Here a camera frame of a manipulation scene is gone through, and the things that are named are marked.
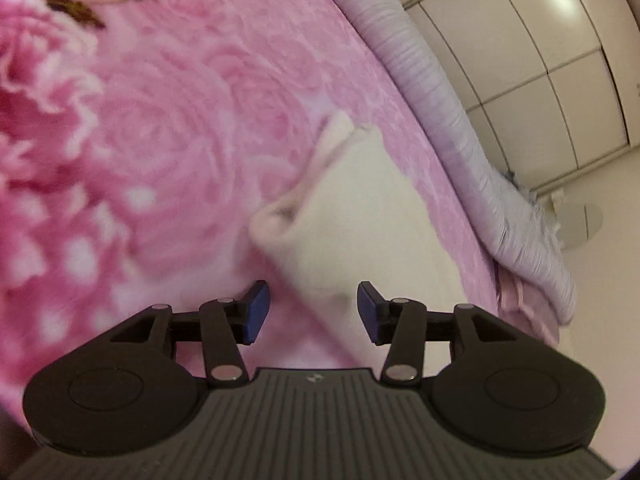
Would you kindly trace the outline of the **lavender striped quilt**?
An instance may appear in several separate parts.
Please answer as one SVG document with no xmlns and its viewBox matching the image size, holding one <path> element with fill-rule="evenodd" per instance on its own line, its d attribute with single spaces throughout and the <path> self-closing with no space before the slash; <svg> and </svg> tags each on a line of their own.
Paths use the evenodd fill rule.
<svg viewBox="0 0 640 480">
<path fill-rule="evenodd" d="M 488 162 L 444 69 L 399 0 L 332 1 L 410 107 L 486 250 L 537 287 L 559 324 L 568 324 L 576 287 L 544 211 Z"/>
</svg>

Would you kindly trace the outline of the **oval vanity mirror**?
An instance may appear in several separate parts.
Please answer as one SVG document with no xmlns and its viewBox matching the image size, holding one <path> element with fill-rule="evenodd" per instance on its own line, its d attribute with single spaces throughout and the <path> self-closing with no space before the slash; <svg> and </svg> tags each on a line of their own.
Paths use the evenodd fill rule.
<svg viewBox="0 0 640 480">
<path fill-rule="evenodd" d="M 595 204 L 564 203 L 556 210 L 558 237 L 563 249 L 586 244 L 603 226 L 604 214 Z"/>
</svg>

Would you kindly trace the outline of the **mauve pillow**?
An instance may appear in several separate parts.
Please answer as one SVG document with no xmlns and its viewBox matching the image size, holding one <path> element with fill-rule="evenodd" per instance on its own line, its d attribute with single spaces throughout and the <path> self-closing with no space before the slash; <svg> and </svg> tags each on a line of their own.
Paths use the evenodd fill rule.
<svg viewBox="0 0 640 480">
<path fill-rule="evenodd" d="M 499 318 L 556 348 L 560 343 L 560 324 L 546 296 L 503 266 L 497 266 L 497 280 Z"/>
</svg>

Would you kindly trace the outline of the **cream striped knit sweater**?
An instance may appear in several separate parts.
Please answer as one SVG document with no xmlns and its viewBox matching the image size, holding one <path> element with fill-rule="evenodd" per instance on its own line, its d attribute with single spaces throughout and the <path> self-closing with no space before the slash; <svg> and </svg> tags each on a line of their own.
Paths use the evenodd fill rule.
<svg viewBox="0 0 640 480">
<path fill-rule="evenodd" d="M 344 112 L 326 122 L 294 188 L 259 209 L 248 232 L 347 355 L 375 372 L 386 352 L 361 322 L 361 282 L 440 312 L 468 300 L 457 263 L 380 129 L 356 126 Z"/>
</svg>

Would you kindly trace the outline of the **pink rose bed blanket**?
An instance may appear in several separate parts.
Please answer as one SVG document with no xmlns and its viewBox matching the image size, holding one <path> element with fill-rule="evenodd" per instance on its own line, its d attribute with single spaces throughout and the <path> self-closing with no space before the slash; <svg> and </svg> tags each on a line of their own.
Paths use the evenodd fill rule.
<svg viewBox="0 0 640 480">
<path fill-rule="evenodd" d="M 150 304 L 271 290 L 249 367 L 359 367 L 252 242 L 326 122 L 375 126 L 470 304 L 477 237 L 392 78 L 332 0 L 1 0 L 1 405 Z"/>
</svg>

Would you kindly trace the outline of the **cream wardrobe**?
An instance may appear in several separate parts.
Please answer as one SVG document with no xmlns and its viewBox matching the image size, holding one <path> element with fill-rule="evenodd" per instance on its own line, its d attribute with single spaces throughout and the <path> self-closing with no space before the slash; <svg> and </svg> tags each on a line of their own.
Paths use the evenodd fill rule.
<svg viewBox="0 0 640 480">
<path fill-rule="evenodd" d="M 627 0 L 400 0 L 489 161 L 540 190 L 639 143 Z"/>
</svg>

